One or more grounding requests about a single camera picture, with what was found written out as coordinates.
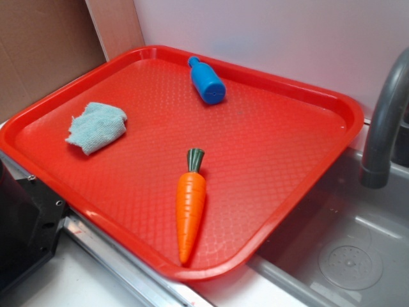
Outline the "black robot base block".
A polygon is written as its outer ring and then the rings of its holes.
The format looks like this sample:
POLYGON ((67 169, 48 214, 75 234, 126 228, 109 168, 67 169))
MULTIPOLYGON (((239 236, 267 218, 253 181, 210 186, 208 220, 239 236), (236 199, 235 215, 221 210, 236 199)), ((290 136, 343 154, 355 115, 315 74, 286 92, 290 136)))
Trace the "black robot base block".
POLYGON ((15 179, 1 163, 1 295, 55 254, 66 201, 39 179, 15 179))

